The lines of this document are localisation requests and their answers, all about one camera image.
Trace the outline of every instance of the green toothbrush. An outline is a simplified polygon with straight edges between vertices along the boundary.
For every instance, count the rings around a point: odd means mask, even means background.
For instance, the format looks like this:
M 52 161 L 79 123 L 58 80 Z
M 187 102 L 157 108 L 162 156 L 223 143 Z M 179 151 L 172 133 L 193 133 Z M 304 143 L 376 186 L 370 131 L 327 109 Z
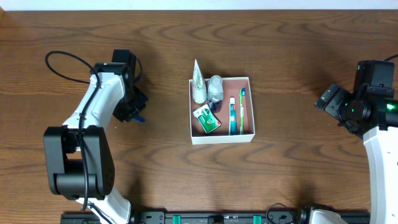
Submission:
M 241 129 L 240 129 L 240 134 L 243 134 L 243 119 L 244 119 L 244 108 L 243 108 L 243 97 L 245 94 L 246 90 L 244 88 L 241 89 L 239 92 L 240 99 L 241 99 Z

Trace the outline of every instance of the white box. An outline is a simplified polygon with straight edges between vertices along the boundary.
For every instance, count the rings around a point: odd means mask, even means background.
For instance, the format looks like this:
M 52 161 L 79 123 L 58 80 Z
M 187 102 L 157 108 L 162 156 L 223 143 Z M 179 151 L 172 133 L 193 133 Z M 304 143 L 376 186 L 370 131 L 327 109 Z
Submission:
M 254 128 L 253 105 L 251 100 L 249 77 L 239 78 L 223 78 L 224 100 L 221 104 L 221 111 L 214 115 L 221 122 L 221 127 L 211 133 L 206 134 L 200 123 L 193 117 L 193 111 L 201 105 L 197 105 L 192 99 L 192 84 L 193 80 L 189 80 L 189 109 L 190 109 L 190 129 L 192 144 L 218 144 L 218 143 L 236 143 L 236 142 L 250 142 L 254 137 L 256 130 Z M 235 97 L 236 101 L 236 124 L 238 125 L 238 132 L 241 126 L 240 115 L 240 99 L 239 91 L 245 88 L 245 97 L 243 99 L 244 107 L 244 134 L 242 135 L 228 135 L 229 128 L 229 98 Z

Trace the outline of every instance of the green light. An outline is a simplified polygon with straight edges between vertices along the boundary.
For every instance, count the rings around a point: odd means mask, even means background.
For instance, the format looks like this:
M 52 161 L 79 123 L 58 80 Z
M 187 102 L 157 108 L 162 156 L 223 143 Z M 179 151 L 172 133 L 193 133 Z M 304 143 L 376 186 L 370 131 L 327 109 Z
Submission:
M 389 110 L 395 109 L 395 106 L 391 105 L 391 104 L 387 104 L 387 109 L 389 109 Z

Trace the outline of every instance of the white wall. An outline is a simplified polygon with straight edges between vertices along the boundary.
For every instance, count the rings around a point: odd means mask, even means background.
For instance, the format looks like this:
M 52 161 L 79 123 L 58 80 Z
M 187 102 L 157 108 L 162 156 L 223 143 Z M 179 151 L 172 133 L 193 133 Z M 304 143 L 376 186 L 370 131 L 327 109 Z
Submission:
M 5 11 L 398 9 L 398 0 L 0 0 Z

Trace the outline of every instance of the green soap package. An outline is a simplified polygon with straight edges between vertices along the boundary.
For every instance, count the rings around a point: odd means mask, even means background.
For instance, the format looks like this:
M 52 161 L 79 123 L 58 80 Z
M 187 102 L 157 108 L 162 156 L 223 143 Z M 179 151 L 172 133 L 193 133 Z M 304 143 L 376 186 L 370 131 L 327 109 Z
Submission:
M 208 105 L 196 109 L 193 112 L 193 116 L 199 121 L 206 134 L 216 130 L 221 126 L 220 121 L 218 121 L 213 115 Z

